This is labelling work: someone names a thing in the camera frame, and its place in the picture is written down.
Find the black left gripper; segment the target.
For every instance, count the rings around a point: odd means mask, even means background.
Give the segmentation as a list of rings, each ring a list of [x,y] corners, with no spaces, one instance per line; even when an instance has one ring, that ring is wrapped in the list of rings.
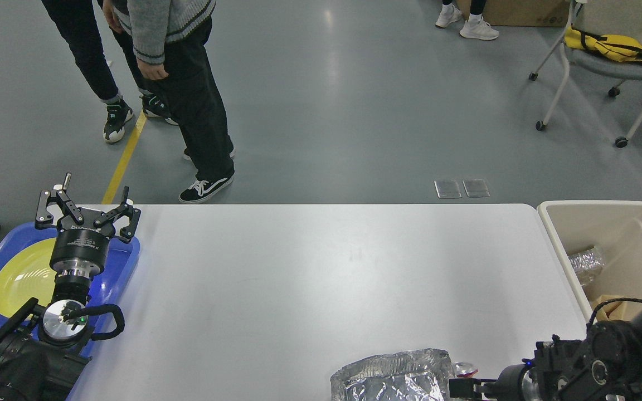
[[[105,271],[111,238],[130,243],[135,236],[141,210],[135,208],[128,198],[129,187],[123,187],[119,206],[96,218],[96,228],[82,225],[85,222],[79,206],[68,196],[72,174],[67,172],[62,184],[39,194],[34,228],[43,230],[56,227],[58,233],[53,247],[50,267],[63,276],[65,271],[74,271],[75,276],[94,277]],[[48,210],[57,206],[62,213],[54,222]],[[115,228],[115,222],[127,218],[128,225]]]

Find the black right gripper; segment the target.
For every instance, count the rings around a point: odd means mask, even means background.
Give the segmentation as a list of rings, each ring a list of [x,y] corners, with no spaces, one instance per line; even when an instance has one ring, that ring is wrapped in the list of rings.
[[[538,400],[538,383],[528,365],[512,365],[502,370],[497,380],[450,379],[448,394],[453,399]]]

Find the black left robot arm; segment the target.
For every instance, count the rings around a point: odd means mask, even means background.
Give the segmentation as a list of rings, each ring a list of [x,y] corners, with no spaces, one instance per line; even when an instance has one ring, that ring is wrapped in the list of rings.
[[[41,191],[34,228],[56,230],[49,266],[55,272],[48,305],[31,297],[0,327],[0,400],[64,400],[90,357],[89,343],[122,334],[125,318],[114,303],[91,305],[94,277],[105,271],[110,241],[130,243],[141,210],[122,191],[107,212],[76,205],[71,173]]]

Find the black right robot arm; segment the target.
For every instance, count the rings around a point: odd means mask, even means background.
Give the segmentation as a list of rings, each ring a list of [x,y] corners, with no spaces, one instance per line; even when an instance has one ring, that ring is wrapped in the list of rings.
[[[596,321],[584,340],[538,342],[532,359],[496,380],[454,378],[449,396],[467,400],[642,400],[642,311],[630,321]]]

